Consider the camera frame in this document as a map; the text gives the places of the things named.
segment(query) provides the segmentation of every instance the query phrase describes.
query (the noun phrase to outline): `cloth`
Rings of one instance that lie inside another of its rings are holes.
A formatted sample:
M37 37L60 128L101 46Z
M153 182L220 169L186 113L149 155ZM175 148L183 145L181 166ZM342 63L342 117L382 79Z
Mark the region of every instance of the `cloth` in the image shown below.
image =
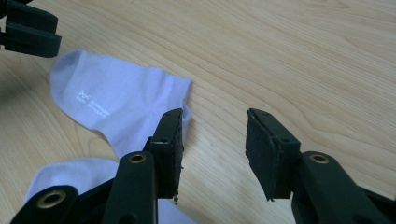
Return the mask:
M41 190L59 185L73 186L78 194L82 194L113 178L118 166L114 161L98 158L81 158L49 164L37 172L26 192L24 201L27 203ZM158 200L158 220L160 224L194 223L177 206L166 199Z
M50 92L57 106L71 119L101 132L118 158L142 150L163 113L183 109L183 142L191 111L186 105L191 80L107 55L73 50L50 72ZM33 178L25 202L39 191L58 185L84 193L117 172L114 161L82 158L43 167ZM193 223L167 200L159 200L160 223Z

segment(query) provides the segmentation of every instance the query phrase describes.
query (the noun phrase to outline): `sock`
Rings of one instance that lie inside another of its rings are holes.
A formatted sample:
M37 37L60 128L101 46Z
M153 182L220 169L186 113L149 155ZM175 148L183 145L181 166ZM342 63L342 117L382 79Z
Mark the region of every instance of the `sock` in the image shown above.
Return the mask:
M191 111L191 80L110 56L71 51L53 65L50 92L70 118L101 132L120 159L142 150L163 113L183 109L183 142Z
M72 186L77 189L78 194L82 194L113 178L118 166L114 161L96 158L82 158L47 165L33 178L24 201L27 203L39 191L59 185ZM194 223L166 199L158 200L158 220L161 224Z

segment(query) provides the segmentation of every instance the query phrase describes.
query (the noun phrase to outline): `wooden table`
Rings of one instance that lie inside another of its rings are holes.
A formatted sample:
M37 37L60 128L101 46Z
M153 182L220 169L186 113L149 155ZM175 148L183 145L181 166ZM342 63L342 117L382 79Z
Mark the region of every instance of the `wooden table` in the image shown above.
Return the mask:
M82 48L193 80L179 207L198 223L292 223L245 156L247 110L276 116L302 151L335 157L360 185L396 195L396 2L35 0L59 18L60 55ZM37 170L116 160L50 96L44 59L0 52L0 222Z

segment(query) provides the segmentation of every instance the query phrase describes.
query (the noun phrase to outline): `white sock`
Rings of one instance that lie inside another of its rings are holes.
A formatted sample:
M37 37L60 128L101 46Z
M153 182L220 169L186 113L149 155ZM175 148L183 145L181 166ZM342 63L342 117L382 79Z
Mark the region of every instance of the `white sock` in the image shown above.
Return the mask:
M82 194L113 178L118 166L114 161L96 158L82 158L47 165L33 178L24 201L27 203L41 190L59 185L73 186L78 194ZM158 220L162 224L194 223L166 199L158 200Z
M78 49L62 56L50 73L56 105L88 129L101 132L119 159L143 149L163 113L183 109L183 140L191 111L191 80Z

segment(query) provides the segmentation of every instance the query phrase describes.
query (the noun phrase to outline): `wooden surface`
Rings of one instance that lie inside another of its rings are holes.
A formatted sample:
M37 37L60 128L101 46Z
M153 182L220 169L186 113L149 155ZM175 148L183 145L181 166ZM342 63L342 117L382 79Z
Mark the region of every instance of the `wooden surface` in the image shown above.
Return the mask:
M247 110L272 113L302 151L334 156L361 186L396 195L393 0L35 0L59 18L60 55L82 48L193 79L179 207L198 223L292 223L245 156ZM115 160L50 96L43 59L0 51L0 222L42 166Z

